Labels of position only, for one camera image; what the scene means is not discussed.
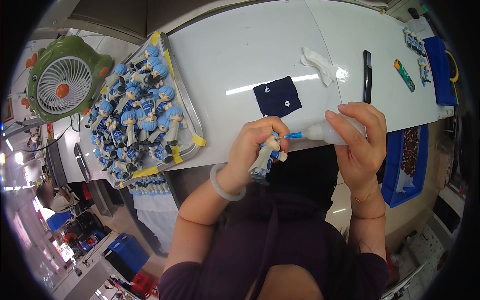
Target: glue bottle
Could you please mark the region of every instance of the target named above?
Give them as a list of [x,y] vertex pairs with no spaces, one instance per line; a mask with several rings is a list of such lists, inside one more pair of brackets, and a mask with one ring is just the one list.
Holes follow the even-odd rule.
[[[360,124],[354,118],[347,117],[340,114],[344,117],[350,124],[353,125],[363,136],[366,136],[365,126]],[[295,132],[285,136],[286,139],[303,139],[307,138],[312,141],[321,141],[324,140],[328,144],[345,146],[347,143],[342,139],[340,134],[338,134],[332,125],[327,120],[324,120],[321,124],[313,125],[307,130],[302,132]]]

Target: green fan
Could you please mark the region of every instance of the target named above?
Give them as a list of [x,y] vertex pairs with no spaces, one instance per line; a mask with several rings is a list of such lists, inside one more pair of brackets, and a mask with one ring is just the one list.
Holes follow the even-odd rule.
[[30,111],[45,122],[85,114],[112,63],[110,55],[96,53],[79,36],[59,37],[27,61]]

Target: gold bracelet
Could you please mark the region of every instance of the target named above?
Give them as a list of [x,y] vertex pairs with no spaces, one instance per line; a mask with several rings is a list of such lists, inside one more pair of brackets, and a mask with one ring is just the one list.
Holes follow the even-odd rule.
[[378,184],[375,185],[375,188],[373,189],[373,191],[371,191],[370,193],[368,193],[367,198],[365,198],[365,199],[363,199],[363,200],[359,200],[359,199],[357,199],[357,198],[355,198],[355,197],[353,197],[353,199],[357,200],[358,202],[363,202],[363,201],[367,200],[368,198],[370,198],[370,197],[373,195],[373,192],[377,190],[377,188],[378,188]]

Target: white workbench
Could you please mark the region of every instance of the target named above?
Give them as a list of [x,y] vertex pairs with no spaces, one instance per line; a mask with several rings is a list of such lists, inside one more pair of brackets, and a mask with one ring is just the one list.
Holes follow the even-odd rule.
[[[287,75],[319,74],[300,63],[302,47],[331,58],[338,84],[326,88],[319,79],[295,83],[303,108],[282,118],[291,132],[321,122],[325,110],[336,110],[339,102],[362,101],[364,50],[372,54],[372,105],[385,114],[389,132],[437,121],[433,83],[422,86],[419,56],[406,46],[404,26],[348,3],[292,0],[222,12],[170,35],[207,140],[195,158],[173,169],[226,162],[242,125],[262,117],[252,90],[226,91]],[[395,59],[409,72],[414,93],[393,67]],[[323,142],[294,141],[290,150],[319,145]]]

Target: fan grille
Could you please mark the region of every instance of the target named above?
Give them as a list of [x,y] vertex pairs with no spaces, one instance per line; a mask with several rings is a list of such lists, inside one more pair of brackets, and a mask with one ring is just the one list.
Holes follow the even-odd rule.
[[[67,95],[60,95],[60,85],[68,86]],[[77,108],[92,86],[92,72],[75,56],[65,56],[52,62],[38,80],[37,101],[47,113],[59,115]]]

